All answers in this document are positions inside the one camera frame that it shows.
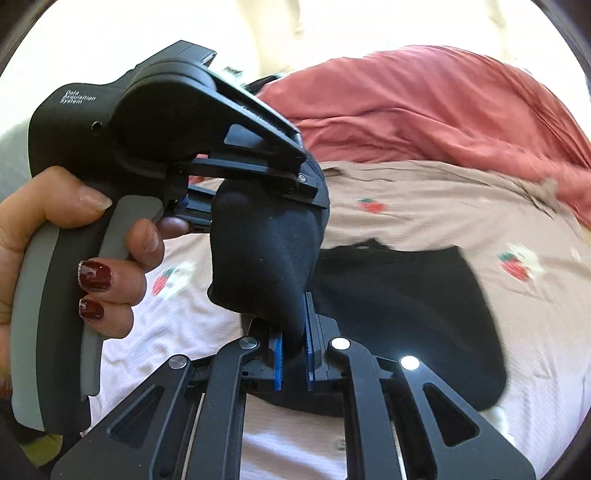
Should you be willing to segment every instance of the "red fabric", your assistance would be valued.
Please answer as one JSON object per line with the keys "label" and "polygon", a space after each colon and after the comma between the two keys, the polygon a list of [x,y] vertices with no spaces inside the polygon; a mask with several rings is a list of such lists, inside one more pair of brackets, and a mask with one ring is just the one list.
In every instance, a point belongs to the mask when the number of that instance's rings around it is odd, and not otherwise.
{"label": "red fabric", "polygon": [[591,225],[591,145],[566,107],[517,68],[449,47],[334,59],[259,98],[319,161],[438,160],[539,183]]}

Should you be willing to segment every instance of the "gray trigger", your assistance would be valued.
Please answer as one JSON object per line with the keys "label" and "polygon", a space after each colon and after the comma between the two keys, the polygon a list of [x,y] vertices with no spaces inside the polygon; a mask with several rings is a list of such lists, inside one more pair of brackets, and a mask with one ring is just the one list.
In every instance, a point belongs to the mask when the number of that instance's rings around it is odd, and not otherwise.
{"label": "gray trigger", "polygon": [[[129,252],[125,246],[125,234],[141,218],[157,221],[162,217],[164,206],[156,197],[127,195],[115,206],[115,211],[105,232],[99,257],[125,260]],[[100,391],[100,357],[105,338],[84,325],[80,347],[80,393],[94,397]]]}

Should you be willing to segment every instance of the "fingernail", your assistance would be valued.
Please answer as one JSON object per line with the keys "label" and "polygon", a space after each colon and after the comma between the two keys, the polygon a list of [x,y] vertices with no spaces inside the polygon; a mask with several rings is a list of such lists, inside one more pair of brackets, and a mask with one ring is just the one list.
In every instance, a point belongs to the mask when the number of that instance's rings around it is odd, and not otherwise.
{"label": "fingernail", "polygon": [[80,201],[89,208],[97,210],[98,212],[103,212],[113,205],[113,202],[110,198],[103,195],[98,190],[91,189],[86,185],[80,187]]}
{"label": "fingernail", "polygon": [[105,316],[105,308],[97,301],[80,299],[78,303],[78,315],[85,322],[99,322]]}
{"label": "fingernail", "polygon": [[148,231],[146,232],[146,237],[144,241],[144,250],[147,252],[153,252],[158,248],[160,244],[160,234],[156,230],[156,227],[149,223],[148,224]]}
{"label": "fingernail", "polygon": [[113,283],[113,274],[106,265],[95,260],[78,264],[78,284],[88,292],[107,291]]}

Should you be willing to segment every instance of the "black device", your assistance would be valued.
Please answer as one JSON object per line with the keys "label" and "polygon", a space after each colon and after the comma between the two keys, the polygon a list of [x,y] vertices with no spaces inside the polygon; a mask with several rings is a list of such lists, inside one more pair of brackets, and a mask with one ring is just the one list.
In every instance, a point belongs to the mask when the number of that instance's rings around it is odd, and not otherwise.
{"label": "black device", "polygon": [[[189,175],[256,179],[273,195],[328,208],[297,129],[209,72],[213,55],[178,42],[112,84],[58,89],[33,115],[33,175],[61,165],[113,206],[84,228],[46,224],[27,249],[11,333],[13,408],[23,425],[52,433],[90,425],[103,339],[77,315],[78,262],[126,258],[124,235],[139,218],[176,215],[209,231],[215,194],[189,186]],[[317,315],[309,293],[301,302],[308,388],[343,395],[349,480],[396,480],[403,471],[409,480],[535,478],[427,366],[372,356]],[[171,357],[58,462],[52,479],[237,480],[246,395],[281,389],[283,335],[295,330],[255,318],[247,336],[215,356]]]}

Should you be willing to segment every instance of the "beige fabric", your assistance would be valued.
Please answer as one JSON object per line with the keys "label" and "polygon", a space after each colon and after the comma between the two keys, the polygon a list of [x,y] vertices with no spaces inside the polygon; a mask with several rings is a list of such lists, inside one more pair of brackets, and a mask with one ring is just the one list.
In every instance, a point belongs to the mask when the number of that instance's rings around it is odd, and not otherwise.
{"label": "beige fabric", "polygon": [[[509,380],[495,415],[506,417],[504,433],[541,477],[591,403],[591,249],[568,208],[554,199],[553,185],[435,162],[322,166],[332,201],[324,248],[376,237],[402,250],[463,249],[504,344]],[[371,200],[379,204],[374,211],[383,210],[367,212]],[[543,273],[528,281],[506,273],[497,255],[509,244],[534,252]],[[175,273],[154,293],[170,271]],[[207,235],[168,241],[162,267],[147,280],[132,333],[105,342],[103,388],[91,399],[93,424],[170,355],[211,355],[240,334],[238,315],[207,299]],[[342,480],[342,436],[339,419],[249,397],[241,479]]]}

